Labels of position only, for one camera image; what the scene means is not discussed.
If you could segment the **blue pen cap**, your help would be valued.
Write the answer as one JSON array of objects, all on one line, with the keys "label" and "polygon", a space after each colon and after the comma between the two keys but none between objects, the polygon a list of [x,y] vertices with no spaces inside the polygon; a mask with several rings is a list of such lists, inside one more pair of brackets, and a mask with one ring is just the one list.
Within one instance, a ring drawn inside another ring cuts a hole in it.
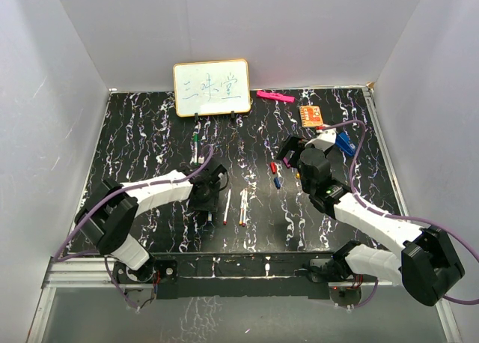
[{"label": "blue pen cap", "polygon": [[274,178],[273,178],[273,182],[274,182],[275,187],[276,187],[277,189],[280,189],[280,188],[281,188],[281,184],[280,184],[280,181],[279,181],[278,177],[274,177]]}]

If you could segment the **green whiteboard pen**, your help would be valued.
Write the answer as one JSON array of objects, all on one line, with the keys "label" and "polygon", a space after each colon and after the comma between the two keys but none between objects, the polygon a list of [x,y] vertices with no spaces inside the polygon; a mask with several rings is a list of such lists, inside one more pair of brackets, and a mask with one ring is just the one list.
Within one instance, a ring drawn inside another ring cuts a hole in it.
[{"label": "green whiteboard pen", "polygon": [[195,142],[194,140],[194,164],[198,164],[198,141]]}]

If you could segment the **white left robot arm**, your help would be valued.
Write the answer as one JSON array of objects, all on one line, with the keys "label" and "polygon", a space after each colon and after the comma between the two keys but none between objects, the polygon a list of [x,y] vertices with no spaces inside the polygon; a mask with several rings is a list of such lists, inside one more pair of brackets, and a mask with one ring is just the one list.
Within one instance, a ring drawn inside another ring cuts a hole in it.
[{"label": "white left robot arm", "polygon": [[196,211],[216,211],[222,178],[228,170],[209,161],[196,171],[185,167],[163,176],[135,183],[103,180],[76,214],[75,224],[94,245],[98,253],[112,256],[128,267],[138,282],[153,277],[152,255],[131,234],[134,219],[154,208],[186,201]]}]

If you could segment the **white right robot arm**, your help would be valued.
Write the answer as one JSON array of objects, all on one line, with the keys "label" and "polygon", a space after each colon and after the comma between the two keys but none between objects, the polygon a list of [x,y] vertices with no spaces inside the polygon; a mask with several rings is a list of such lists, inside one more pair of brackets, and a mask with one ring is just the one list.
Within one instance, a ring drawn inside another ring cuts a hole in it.
[{"label": "white right robot arm", "polygon": [[318,144],[288,136],[276,158],[287,160],[299,171],[302,191],[319,212],[357,228],[383,246],[373,249],[351,240],[325,264],[311,263],[315,274],[344,281],[357,275],[385,279],[402,285],[425,306],[434,306],[464,277],[464,267],[446,231],[392,219],[372,204],[360,204],[349,186],[333,178],[331,164]]}]

